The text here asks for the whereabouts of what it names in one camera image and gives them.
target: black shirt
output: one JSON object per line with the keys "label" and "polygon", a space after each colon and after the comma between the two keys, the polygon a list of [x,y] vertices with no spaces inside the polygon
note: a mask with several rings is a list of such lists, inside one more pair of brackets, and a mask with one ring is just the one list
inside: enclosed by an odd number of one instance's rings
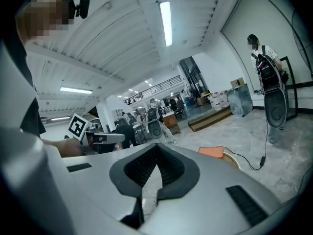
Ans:
{"label": "black shirt", "polygon": [[[23,77],[34,88],[33,79],[26,62],[26,51],[17,33],[15,20],[12,21],[10,29],[3,39],[6,48]],[[45,127],[40,119],[38,109],[38,102],[35,98],[26,112],[21,129],[39,137],[41,133],[45,132]]]}

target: hand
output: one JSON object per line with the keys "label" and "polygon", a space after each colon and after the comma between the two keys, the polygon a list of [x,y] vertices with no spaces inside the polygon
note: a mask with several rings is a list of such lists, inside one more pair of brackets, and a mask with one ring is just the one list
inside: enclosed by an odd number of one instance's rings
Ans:
{"label": "hand", "polygon": [[82,156],[82,147],[77,139],[65,139],[54,142],[53,146],[57,147],[61,157],[77,157]]}

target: orange mat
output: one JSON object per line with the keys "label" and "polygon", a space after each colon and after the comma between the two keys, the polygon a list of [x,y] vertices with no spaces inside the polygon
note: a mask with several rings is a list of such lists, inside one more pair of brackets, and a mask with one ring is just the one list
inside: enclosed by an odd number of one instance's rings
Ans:
{"label": "orange mat", "polygon": [[199,153],[219,158],[223,158],[223,152],[224,152],[224,147],[223,146],[217,146],[217,147],[200,147],[199,148]]}

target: desk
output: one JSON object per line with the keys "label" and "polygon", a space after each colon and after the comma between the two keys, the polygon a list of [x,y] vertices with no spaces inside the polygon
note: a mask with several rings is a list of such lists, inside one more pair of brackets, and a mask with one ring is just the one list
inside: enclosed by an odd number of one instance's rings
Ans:
{"label": "desk", "polygon": [[138,136],[139,136],[139,139],[140,139],[140,142],[141,142],[140,144],[143,144],[144,141],[147,142],[147,139],[146,139],[146,137],[145,137],[145,135],[143,133],[142,125],[143,124],[136,124],[136,125],[133,126],[133,129],[135,130],[135,134],[136,134],[136,132],[138,133]]}
{"label": "desk", "polygon": [[180,133],[174,112],[169,112],[163,115],[163,122],[165,123],[166,127],[169,128],[172,134]]}

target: ceiling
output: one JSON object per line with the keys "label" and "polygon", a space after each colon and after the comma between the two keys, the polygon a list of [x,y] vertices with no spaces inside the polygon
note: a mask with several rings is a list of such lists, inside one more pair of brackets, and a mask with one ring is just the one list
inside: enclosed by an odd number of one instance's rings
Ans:
{"label": "ceiling", "polygon": [[[171,3],[173,44],[169,47],[156,1]],[[156,69],[202,52],[225,2],[90,0],[86,19],[75,18],[68,30],[26,46],[41,117],[86,114],[102,98],[125,92]],[[61,92],[61,86],[93,93]]]}

